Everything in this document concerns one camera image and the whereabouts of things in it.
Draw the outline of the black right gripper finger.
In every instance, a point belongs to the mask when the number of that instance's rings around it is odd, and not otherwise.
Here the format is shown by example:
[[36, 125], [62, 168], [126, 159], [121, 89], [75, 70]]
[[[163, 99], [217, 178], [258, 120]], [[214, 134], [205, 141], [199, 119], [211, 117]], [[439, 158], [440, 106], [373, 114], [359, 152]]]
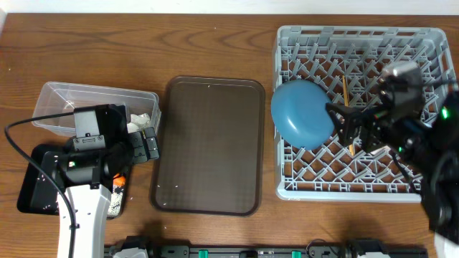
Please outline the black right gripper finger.
[[327, 103], [326, 112], [334, 124], [360, 123], [361, 112], [353, 107]]
[[342, 146], [351, 145], [360, 134], [361, 125], [353, 120], [338, 121], [335, 124], [336, 133]]

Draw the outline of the wooden chopstick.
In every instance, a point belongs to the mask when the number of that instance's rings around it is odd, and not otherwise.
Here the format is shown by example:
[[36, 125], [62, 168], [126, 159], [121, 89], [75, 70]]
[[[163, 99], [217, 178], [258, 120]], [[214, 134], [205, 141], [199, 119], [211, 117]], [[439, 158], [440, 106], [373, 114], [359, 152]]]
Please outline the wooden chopstick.
[[346, 83], [346, 78], [344, 75], [342, 75], [342, 83], [343, 83], [343, 98], [344, 98], [344, 105], [346, 107], [349, 106], [349, 94], [348, 94], [348, 90], [347, 90], [347, 83]]
[[356, 153], [356, 152], [355, 152], [354, 144], [351, 144], [351, 145], [349, 146], [349, 152], [350, 152], [351, 156], [355, 156], [355, 153]]

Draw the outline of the white paper napkin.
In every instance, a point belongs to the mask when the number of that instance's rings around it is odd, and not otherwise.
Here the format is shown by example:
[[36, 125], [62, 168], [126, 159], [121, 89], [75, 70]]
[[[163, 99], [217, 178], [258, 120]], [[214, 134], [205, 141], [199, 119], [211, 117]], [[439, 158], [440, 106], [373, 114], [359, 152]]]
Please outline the white paper napkin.
[[131, 121], [127, 124], [129, 133], [143, 130], [150, 126], [151, 118], [147, 113], [141, 115], [131, 114]]

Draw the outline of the orange carrot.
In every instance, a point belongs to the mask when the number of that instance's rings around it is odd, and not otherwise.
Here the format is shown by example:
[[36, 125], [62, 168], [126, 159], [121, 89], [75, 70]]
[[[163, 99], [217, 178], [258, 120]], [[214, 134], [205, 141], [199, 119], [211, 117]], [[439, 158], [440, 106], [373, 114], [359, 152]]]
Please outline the orange carrot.
[[121, 174], [117, 173], [113, 177], [113, 185], [117, 187], [123, 187], [126, 184], [126, 178], [125, 176], [122, 176]]

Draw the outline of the blue plate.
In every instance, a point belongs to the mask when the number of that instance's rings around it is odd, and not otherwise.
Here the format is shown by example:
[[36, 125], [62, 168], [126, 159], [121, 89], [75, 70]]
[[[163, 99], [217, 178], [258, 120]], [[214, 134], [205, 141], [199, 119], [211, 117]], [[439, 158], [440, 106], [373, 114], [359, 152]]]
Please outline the blue plate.
[[319, 85], [293, 80], [279, 85], [272, 96], [271, 116], [277, 131], [295, 148], [313, 150], [332, 135], [334, 126], [326, 104], [330, 100]]

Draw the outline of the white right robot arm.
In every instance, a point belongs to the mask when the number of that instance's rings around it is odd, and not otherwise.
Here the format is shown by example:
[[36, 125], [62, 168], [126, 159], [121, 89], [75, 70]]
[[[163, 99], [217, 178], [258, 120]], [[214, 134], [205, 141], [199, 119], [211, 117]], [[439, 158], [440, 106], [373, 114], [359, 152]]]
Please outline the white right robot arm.
[[326, 104], [342, 145], [361, 139], [363, 151], [387, 145], [396, 166], [413, 166], [421, 174], [421, 204], [435, 233], [439, 257], [458, 256], [458, 92], [445, 98], [435, 122], [420, 120], [421, 95], [407, 100], [399, 92], [382, 93], [382, 104], [365, 111]]

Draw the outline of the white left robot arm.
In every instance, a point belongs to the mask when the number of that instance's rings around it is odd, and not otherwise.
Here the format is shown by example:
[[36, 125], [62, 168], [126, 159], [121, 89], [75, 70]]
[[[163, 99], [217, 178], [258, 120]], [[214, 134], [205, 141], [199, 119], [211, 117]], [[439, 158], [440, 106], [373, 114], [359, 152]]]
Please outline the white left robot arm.
[[138, 163], [159, 158], [155, 130], [129, 132], [126, 107], [96, 105], [72, 111], [76, 135], [64, 146], [39, 144], [32, 192], [36, 207], [60, 218], [58, 257], [102, 257], [113, 181]]

